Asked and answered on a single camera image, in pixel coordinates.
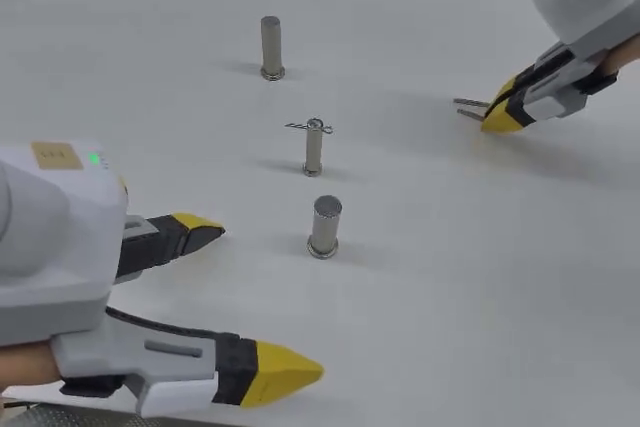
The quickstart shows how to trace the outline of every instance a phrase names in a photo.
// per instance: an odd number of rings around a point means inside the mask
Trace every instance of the cylinder top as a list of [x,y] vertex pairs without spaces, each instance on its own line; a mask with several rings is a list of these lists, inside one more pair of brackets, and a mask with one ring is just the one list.
[[325,218],[337,217],[342,213],[342,203],[333,195],[318,197],[313,208],[319,216]]
[[262,18],[262,25],[265,27],[278,27],[280,25],[280,19],[273,15],[268,15]]

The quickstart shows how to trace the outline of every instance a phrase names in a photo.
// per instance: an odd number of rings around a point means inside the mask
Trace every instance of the gray gripper housing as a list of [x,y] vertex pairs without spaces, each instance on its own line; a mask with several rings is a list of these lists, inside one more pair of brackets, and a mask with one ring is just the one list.
[[527,89],[524,105],[552,98],[564,109],[564,112],[557,116],[559,118],[584,109],[589,96],[576,88],[575,83],[594,73],[606,55],[607,53],[602,51],[581,60],[575,57],[568,46],[562,42],[556,43],[536,60],[535,67],[544,68],[545,64],[551,65],[554,62],[558,62],[560,67]]
[[100,381],[121,378],[140,397],[145,388],[156,382],[215,378],[214,339],[145,327],[123,320],[122,316],[126,319],[127,314],[108,308],[98,328],[52,338],[51,347],[62,378],[87,379],[83,385],[91,390],[63,389],[63,393],[110,397],[121,385],[96,392],[101,388]]

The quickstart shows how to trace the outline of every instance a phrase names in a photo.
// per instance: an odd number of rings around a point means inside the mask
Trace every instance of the yellow label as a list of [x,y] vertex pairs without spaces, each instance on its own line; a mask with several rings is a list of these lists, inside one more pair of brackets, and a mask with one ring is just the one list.
[[71,144],[32,142],[31,148],[42,170],[82,170],[82,162]]

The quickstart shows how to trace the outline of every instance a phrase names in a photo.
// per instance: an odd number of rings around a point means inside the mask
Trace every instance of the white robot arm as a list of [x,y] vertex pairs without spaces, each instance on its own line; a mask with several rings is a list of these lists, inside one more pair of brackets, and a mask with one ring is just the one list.
[[189,214],[126,211],[126,188],[99,145],[0,147],[0,347],[48,340],[63,394],[110,397],[127,387],[143,417],[212,402],[264,405],[322,376],[285,347],[107,307],[114,282],[224,233]]
[[590,95],[609,87],[609,53],[640,34],[640,0],[534,0],[559,42],[512,77],[485,108],[482,130],[509,133],[582,110]]

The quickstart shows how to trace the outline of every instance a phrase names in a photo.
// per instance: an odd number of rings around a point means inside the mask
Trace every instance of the yellow fingertip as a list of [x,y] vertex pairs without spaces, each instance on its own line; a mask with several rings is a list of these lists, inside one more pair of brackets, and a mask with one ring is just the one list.
[[198,227],[215,227],[218,229],[224,229],[222,224],[212,222],[208,219],[198,217],[197,215],[193,214],[177,213],[171,214],[171,216],[189,230],[197,229]]
[[242,399],[241,407],[259,407],[288,397],[320,380],[324,374],[320,364],[286,347],[260,341],[256,346],[258,373]]
[[523,127],[506,112],[506,106],[507,101],[498,104],[484,119],[480,130],[482,130],[482,132],[495,132],[499,134],[508,134],[522,130]]

